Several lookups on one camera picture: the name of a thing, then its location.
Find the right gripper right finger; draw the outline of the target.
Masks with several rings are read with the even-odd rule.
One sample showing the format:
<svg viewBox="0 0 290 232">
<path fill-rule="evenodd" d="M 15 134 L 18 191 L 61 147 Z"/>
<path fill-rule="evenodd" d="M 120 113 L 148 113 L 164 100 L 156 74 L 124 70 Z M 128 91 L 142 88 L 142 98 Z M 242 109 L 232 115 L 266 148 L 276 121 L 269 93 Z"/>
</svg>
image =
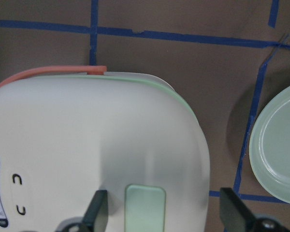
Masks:
<svg viewBox="0 0 290 232">
<path fill-rule="evenodd" d="M 232 188 L 220 189 L 219 216 L 226 231 L 251 231 L 256 221 Z"/>
</svg>

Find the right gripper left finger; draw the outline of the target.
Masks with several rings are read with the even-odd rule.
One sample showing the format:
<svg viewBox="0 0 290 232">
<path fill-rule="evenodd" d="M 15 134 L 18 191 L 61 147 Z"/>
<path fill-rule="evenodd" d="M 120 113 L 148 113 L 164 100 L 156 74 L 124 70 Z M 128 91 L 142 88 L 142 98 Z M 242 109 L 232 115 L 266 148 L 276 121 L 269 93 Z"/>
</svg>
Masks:
<svg viewBox="0 0 290 232">
<path fill-rule="evenodd" d="M 95 192 L 82 220 L 89 230 L 105 230 L 108 223 L 108 192 Z"/>
</svg>

